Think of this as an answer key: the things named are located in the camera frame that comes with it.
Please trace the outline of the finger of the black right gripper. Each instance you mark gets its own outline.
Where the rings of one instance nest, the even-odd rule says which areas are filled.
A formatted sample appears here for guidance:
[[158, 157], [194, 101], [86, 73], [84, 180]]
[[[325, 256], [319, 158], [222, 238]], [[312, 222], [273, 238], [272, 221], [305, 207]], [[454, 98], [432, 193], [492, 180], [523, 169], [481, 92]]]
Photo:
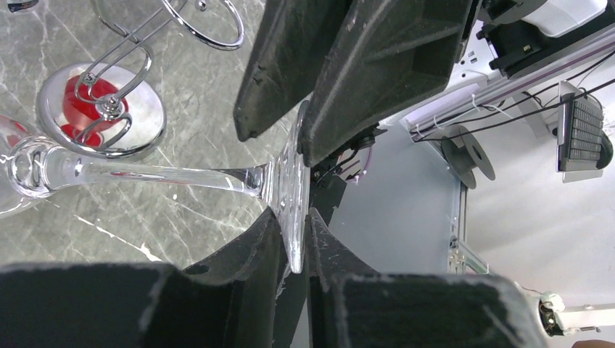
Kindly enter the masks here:
[[350, 5], [340, 0], [265, 3], [234, 104], [241, 142], [263, 134], [313, 90]]
[[475, 17], [474, 1], [354, 1], [302, 121], [305, 165], [442, 92]]

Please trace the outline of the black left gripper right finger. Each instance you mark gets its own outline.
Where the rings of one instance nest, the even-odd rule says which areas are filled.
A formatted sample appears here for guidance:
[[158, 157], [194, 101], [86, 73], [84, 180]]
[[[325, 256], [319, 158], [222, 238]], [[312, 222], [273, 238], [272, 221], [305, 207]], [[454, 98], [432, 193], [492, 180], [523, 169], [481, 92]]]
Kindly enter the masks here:
[[375, 271], [334, 237], [316, 209], [305, 219], [312, 347], [546, 347], [525, 296], [493, 275]]

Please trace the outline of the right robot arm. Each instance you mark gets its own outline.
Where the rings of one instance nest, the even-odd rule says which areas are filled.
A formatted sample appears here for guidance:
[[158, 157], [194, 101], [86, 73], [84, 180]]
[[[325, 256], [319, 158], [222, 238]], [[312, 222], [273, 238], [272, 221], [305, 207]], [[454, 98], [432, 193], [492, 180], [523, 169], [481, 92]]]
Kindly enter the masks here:
[[445, 90], [472, 28], [489, 67], [530, 74], [614, 26], [612, 1], [268, 1], [234, 105], [256, 138], [306, 96], [312, 167], [362, 131]]

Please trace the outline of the clear wine glass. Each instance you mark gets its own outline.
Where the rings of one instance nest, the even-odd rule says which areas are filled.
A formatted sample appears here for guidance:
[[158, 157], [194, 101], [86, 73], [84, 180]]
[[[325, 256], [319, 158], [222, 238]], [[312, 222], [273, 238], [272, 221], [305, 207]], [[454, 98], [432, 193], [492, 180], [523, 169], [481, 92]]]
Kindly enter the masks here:
[[232, 191], [262, 200], [281, 227], [289, 268], [301, 273], [305, 256], [310, 171], [297, 151], [309, 106], [299, 106], [281, 153], [264, 165], [234, 169], [148, 166], [72, 152], [19, 122], [1, 117], [1, 216], [22, 212], [72, 186], [113, 181], [172, 183]]

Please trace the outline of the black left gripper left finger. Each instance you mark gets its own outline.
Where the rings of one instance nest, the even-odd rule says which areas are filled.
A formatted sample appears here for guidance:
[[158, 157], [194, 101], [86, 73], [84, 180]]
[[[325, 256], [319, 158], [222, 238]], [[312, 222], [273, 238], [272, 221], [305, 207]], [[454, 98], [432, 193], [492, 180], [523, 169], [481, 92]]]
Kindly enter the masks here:
[[162, 262], [1, 268], [3, 347], [269, 347], [281, 232], [266, 209], [180, 270]]

